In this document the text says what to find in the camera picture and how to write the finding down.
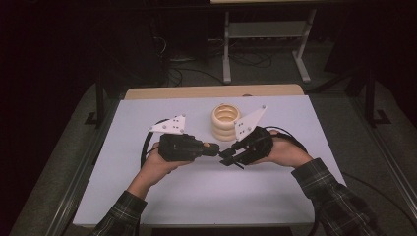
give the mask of white bracket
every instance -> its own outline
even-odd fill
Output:
[[[255,127],[257,127],[258,125],[258,122],[264,116],[266,110],[267,107],[263,105],[261,109],[258,109],[252,112],[251,114],[243,118],[240,118],[235,122],[235,132],[237,141],[242,141],[254,131]]]
[[[167,121],[153,125],[148,128],[149,132],[159,132],[164,134],[182,135],[185,129],[185,115],[176,116]]]

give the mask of person's right hand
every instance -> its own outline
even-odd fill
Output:
[[[269,132],[272,135],[279,133],[276,130],[271,130]],[[291,142],[282,138],[273,138],[273,147],[269,156],[259,159],[251,165],[263,162],[273,162],[278,165],[297,168],[312,159],[313,157],[301,150],[299,147],[293,145]]]

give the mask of wooden table edge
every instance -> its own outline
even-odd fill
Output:
[[[126,92],[125,100],[191,97],[236,97],[250,95],[304,95],[304,92],[301,87],[296,84],[180,88],[131,88]]]

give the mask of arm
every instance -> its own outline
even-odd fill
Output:
[[[327,235],[384,235],[368,205],[339,184],[321,159],[313,159],[290,142],[275,138],[270,155],[254,164],[261,162],[295,168],[292,175],[312,201]]]
[[[90,235],[133,235],[142,211],[147,202],[145,197],[153,185],[165,175],[190,161],[166,162],[157,152],[154,144],[147,161],[135,176],[128,189],[123,192],[116,204],[95,226]]]

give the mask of shelf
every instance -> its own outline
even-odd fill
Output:
[[[230,23],[229,38],[299,37],[305,25],[305,21]]]

